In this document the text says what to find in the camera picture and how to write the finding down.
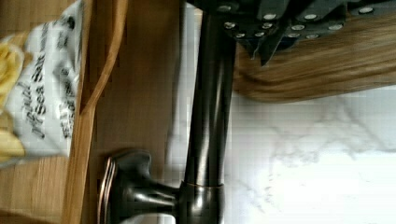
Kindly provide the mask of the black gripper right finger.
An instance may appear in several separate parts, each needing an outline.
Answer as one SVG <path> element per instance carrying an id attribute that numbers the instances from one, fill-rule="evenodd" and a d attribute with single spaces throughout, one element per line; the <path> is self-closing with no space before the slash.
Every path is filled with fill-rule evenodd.
<path id="1" fill-rule="evenodd" d="M 345 26 L 348 16 L 377 16 L 395 10 L 395 0 L 260 0 L 260 18 L 271 33 L 260 43 L 261 65 L 298 39 L 315 39 Z"/>

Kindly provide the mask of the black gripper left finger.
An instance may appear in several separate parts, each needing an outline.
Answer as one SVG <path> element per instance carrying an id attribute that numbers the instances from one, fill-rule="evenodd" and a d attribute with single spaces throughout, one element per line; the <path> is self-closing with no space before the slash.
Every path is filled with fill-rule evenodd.
<path id="1" fill-rule="evenodd" d="M 247 51 L 251 59 L 270 60 L 279 46 L 282 35 L 281 18 L 287 0 L 187 0 L 220 19 L 228 36 Z"/>

